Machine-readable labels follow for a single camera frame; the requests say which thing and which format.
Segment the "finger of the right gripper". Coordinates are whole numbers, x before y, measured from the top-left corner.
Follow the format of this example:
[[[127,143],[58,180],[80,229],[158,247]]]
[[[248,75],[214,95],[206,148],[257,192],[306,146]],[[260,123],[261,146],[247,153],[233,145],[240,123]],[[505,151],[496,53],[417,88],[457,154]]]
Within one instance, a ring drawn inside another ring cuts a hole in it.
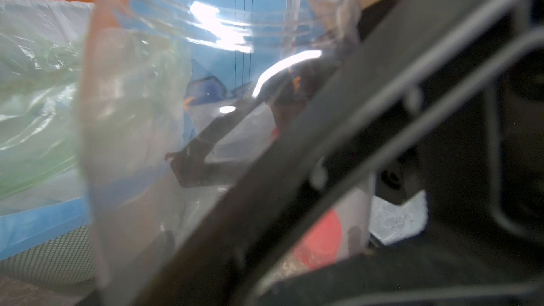
[[[182,187],[232,185],[272,142],[272,112],[265,103],[244,98],[205,103],[192,96],[184,108],[196,135],[165,156]]]
[[[423,188],[413,147],[485,68],[425,106],[423,85],[518,0],[387,0],[375,28],[310,106],[227,193],[137,305],[260,305],[259,279],[368,174],[400,203]],[[543,27],[503,53],[543,45]]]

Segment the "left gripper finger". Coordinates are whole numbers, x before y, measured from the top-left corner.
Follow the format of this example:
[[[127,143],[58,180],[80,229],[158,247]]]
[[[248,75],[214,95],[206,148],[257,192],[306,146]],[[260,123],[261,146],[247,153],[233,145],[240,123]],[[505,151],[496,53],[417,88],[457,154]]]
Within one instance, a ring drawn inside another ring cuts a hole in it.
[[[132,305],[175,251],[173,232],[161,233],[145,250],[121,270],[114,273],[105,286],[96,288],[76,305]]]

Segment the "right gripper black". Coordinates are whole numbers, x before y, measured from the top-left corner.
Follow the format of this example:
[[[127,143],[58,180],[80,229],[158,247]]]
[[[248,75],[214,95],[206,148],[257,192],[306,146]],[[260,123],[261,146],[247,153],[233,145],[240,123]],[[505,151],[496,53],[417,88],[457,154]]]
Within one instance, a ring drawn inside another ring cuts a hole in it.
[[[426,190],[418,235],[277,283],[260,305],[542,305],[543,0],[515,6],[423,85],[424,104],[486,76],[412,149]]]

